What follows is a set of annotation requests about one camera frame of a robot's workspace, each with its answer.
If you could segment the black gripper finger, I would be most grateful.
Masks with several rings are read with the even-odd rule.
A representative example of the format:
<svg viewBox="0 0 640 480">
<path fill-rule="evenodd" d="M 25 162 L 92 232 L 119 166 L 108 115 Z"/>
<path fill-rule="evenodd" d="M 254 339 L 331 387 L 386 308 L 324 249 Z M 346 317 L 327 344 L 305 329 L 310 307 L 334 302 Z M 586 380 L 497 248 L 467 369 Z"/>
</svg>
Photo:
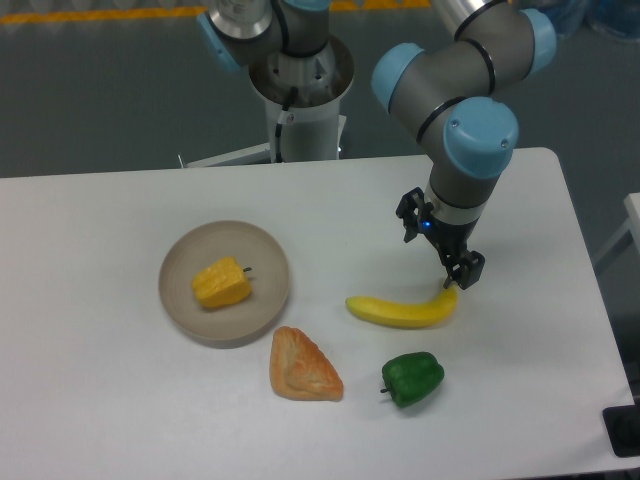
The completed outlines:
<svg viewBox="0 0 640 480">
<path fill-rule="evenodd" d="M 457 285 L 460 289 L 466 290 L 480 279 L 484 265 L 485 257 L 477 251 L 464 250 L 447 255 L 445 259 L 447 276 L 443 288 L 448 289 Z"/>
<path fill-rule="evenodd" d="M 402 221 L 403 241 L 409 243 L 418 235 L 427 236 L 434 225 L 434 205 L 425 199 L 422 189 L 414 188 L 404 194 L 396 208 L 396 217 Z"/>
</svg>

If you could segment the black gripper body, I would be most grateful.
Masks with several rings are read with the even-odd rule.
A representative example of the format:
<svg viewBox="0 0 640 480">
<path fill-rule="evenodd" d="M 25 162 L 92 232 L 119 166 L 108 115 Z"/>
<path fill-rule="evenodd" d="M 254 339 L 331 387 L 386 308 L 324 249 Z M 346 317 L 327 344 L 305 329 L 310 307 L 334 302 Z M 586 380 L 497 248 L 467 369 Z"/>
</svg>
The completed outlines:
<svg viewBox="0 0 640 480">
<path fill-rule="evenodd" d="M 419 231 L 437 250 L 444 266 L 457 265 L 467 252 L 467 240 L 476 221 L 456 225 L 434 216 L 435 206 L 427 202 L 420 211 Z"/>
</svg>

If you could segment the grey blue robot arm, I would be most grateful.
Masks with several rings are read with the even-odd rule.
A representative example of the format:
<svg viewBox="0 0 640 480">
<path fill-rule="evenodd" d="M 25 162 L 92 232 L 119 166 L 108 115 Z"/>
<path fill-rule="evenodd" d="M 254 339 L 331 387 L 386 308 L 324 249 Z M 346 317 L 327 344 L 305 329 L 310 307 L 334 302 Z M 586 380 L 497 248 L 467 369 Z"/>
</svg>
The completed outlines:
<svg viewBox="0 0 640 480">
<path fill-rule="evenodd" d="M 397 207 L 404 237 L 425 237 L 446 284 L 468 288 L 485 264 L 468 238 L 519 136 L 515 115 L 493 93 L 547 66 L 556 34 L 543 13 L 505 1 L 434 7 L 452 43 L 433 54 L 413 43 L 393 47 L 376 64 L 371 87 L 432 161 L 427 185 Z M 197 22 L 222 68 L 248 71 L 265 104 L 273 162 L 337 157 L 339 106 L 354 61 L 330 33 L 327 2 L 216 1 Z"/>
</svg>

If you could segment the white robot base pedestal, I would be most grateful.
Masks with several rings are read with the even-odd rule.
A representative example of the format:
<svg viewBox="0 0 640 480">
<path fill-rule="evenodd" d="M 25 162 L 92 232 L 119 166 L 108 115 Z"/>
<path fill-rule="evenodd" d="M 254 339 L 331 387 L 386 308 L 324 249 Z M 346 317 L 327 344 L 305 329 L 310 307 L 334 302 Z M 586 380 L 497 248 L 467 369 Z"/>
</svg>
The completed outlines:
<svg viewBox="0 0 640 480">
<path fill-rule="evenodd" d="M 335 160 L 346 117 L 343 97 L 354 78 L 346 45 L 331 35 L 324 48 L 306 58 L 277 52 L 249 68 L 265 106 L 268 141 L 186 163 L 186 168 Z"/>
</svg>

